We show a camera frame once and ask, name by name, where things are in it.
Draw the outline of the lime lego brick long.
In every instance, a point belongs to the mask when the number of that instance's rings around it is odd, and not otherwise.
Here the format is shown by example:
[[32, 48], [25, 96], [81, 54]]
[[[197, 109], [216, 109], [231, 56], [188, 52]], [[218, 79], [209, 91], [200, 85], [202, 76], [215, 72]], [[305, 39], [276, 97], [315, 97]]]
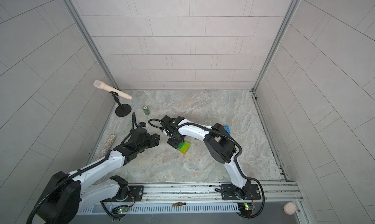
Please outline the lime lego brick long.
[[180, 151], [181, 153], [183, 154], [186, 154], [187, 150], [189, 149], [190, 147], [190, 143], [189, 142], [185, 142], [185, 148], [184, 148], [184, 151]]

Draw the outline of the light blue lego brick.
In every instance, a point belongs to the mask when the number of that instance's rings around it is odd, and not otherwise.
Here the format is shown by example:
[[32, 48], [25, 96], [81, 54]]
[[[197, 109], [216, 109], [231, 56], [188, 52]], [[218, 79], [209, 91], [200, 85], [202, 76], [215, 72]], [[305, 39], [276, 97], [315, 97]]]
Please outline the light blue lego brick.
[[227, 131], [228, 134], [231, 134], [231, 132], [230, 132], [230, 128], [229, 128], [228, 125], [225, 125], [225, 126], [224, 126], [224, 129]]

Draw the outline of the bright green lego brick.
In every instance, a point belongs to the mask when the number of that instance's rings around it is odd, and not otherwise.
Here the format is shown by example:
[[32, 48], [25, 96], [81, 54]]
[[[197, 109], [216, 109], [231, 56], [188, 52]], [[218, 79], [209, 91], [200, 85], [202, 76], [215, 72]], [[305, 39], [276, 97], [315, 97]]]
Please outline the bright green lego brick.
[[178, 150], [179, 151], [184, 151], [184, 148], [185, 148], [185, 142], [182, 142], [182, 143], [180, 143], [179, 145], [178, 145]]

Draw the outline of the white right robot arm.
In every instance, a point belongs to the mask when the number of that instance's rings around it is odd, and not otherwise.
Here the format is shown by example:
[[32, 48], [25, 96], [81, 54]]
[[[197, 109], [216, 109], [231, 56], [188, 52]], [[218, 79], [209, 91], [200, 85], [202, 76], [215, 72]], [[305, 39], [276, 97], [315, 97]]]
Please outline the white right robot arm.
[[162, 131], [169, 136], [168, 144], [173, 148], [182, 148], [186, 136], [202, 141], [212, 158], [225, 166], [233, 186], [244, 189], [246, 185], [251, 184], [237, 162], [242, 148], [222, 125], [204, 126], [183, 117], [170, 118], [169, 116], [160, 120], [160, 125]]

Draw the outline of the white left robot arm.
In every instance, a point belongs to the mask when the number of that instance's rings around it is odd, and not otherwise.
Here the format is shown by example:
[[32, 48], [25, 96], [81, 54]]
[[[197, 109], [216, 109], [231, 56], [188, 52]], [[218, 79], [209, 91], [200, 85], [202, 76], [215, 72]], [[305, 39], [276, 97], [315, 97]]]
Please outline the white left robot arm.
[[136, 128], [127, 142], [121, 143], [97, 161], [69, 173], [53, 175], [31, 211], [27, 223], [38, 215], [48, 224], [68, 224], [75, 215], [93, 204], [107, 199], [136, 200], [128, 182], [120, 176], [111, 176], [101, 184], [100, 178], [124, 166], [148, 148], [158, 146], [160, 136], [149, 134], [145, 128]]

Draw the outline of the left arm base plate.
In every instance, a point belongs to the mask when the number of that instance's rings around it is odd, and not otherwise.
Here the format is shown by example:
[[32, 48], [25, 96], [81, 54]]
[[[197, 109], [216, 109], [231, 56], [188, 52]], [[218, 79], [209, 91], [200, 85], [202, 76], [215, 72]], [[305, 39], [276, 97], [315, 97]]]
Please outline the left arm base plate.
[[144, 186], [120, 186], [114, 199], [118, 202], [140, 202], [142, 200]]

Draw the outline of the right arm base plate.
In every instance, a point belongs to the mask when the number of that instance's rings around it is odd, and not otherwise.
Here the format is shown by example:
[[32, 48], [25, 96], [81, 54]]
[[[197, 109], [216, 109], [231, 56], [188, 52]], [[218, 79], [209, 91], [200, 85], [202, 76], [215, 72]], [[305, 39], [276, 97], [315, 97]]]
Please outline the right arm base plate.
[[224, 201], [233, 200], [261, 200], [261, 190], [257, 184], [245, 185], [238, 188], [232, 184], [221, 184], [219, 193]]

